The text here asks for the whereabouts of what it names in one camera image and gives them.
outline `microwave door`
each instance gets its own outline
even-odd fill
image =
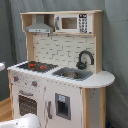
[[[56,32],[79,33],[79,14],[56,14]]]

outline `floor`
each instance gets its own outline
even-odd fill
[[[11,119],[11,101],[10,98],[7,98],[0,102],[0,122]]]

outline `oven handle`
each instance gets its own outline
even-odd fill
[[[52,119],[52,115],[50,114],[51,101],[48,102],[47,112],[49,119]]]
[[[31,94],[31,93],[26,93],[26,92],[24,92],[24,91],[22,91],[22,90],[20,90],[19,91],[22,95],[25,95],[25,96],[33,96],[33,94]]]

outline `sink basin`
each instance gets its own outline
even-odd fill
[[[65,76],[62,76],[62,73],[64,73],[64,72],[77,72],[79,74],[79,76],[76,79],[70,78],[70,77],[65,77]],[[82,81],[82,80],[87,79],[89,76],[93,75],[93,73],[91,71],[85,71],[85,70],[79,70],[79,69],[65,67],[65,68],[61,68],[61,69],[53,72],[52,75],[62,77],[62,78]]]

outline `faucet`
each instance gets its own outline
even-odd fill
[[[89,51],[84,50],[84,51],[82,51],[82,52],[79,54],[79,62],[76,64],[76,67],[78,67],[78,69],[80,69],[80,70],[85,69],[86,66],[87,66],[87,65],[86,65],[87,62],[85,62],[85,63],[82,63],[82,62],[81,62],[81,57],[82,57],[83,54],[88,54],[89,57],[90,57],[90,59],[91,59],[91,65],[94,65],[94,58],[93,58],[92,54],[91,54]]]

